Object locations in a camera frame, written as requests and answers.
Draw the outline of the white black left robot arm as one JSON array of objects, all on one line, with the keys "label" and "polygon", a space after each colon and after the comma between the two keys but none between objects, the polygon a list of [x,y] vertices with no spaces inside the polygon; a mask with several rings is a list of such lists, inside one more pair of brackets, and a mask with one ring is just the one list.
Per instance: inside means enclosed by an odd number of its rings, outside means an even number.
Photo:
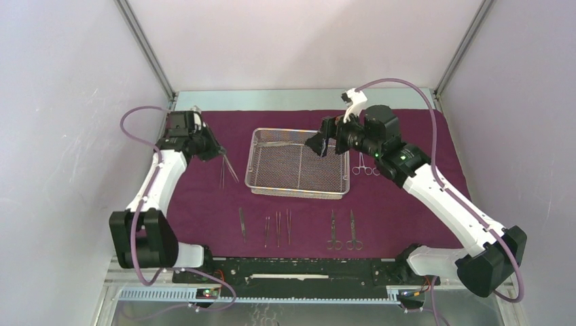
[{"label": "white black left robot arm", "polygon": [[152,149],[151,166],[137,195],[109,218],[118,263],[124,269],[188,268],[192,278],[206,283],[213,278],[215,265],[205,258],[205,247],[179,242],[166,216],[190,160],[212,160],[223,149],[208,126],[171,132]]}]

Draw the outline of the steel instrument tray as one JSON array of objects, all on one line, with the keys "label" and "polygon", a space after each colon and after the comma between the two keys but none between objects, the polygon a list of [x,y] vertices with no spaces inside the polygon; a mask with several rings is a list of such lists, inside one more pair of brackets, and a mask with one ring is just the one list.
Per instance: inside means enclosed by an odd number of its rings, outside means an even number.
[{"label": "steel instrument tray", "polygon": [[[350,156],[336,154],[329,140],[325,157],[319,157],[305,141],[315,130],[257,128],[253,131],[245,184],[254,194],[339,200],[350,189]],[[257,147],[258,143],[289,141],[284,147]]]}]

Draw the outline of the steel forceps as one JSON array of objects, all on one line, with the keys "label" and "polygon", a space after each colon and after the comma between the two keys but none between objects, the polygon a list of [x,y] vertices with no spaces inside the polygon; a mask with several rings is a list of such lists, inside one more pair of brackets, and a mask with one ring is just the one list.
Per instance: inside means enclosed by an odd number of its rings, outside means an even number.
[{"label": "steel forceps", "polygon": [[348,250],[361,250],[363,243],[357,238],[355,216],[353,210],[350,211],[350,239],[346,241],[346,248]]},{"label": "steel forceps", "polygon": [[327,241],[327,250],[339,251],[342,246],[342,242],[336,236],[336,214],[332,211],[330,217],[330,239]]},{"label": "steel forceps", "polygon": [[366,165],[363,154],[359,153],[358,164],[351,168],[352,174],[354,175],[373,175],[374,171],[373,168],[370,168]]}]

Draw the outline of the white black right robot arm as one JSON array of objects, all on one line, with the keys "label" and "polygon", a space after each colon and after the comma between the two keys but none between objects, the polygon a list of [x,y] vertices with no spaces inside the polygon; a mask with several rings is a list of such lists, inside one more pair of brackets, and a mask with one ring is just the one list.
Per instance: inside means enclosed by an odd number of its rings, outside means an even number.
[{"label": "white black right robot arm", "polygon": [[412,284],[421,276],[457,277],[479,297],[491,294],[521,302],[524,281],[520,265],[527,235],[519,226],[505,228],[454,188],[418,146],[401,138],[399,122],[364,124],[341,116],[323,119],[305,144],[327,155],[330,140],[337,154],[354,149],[375,159],[380,174],[418,199],[457,237],[462,249],[416,245],[395,265],[399,281]]}]

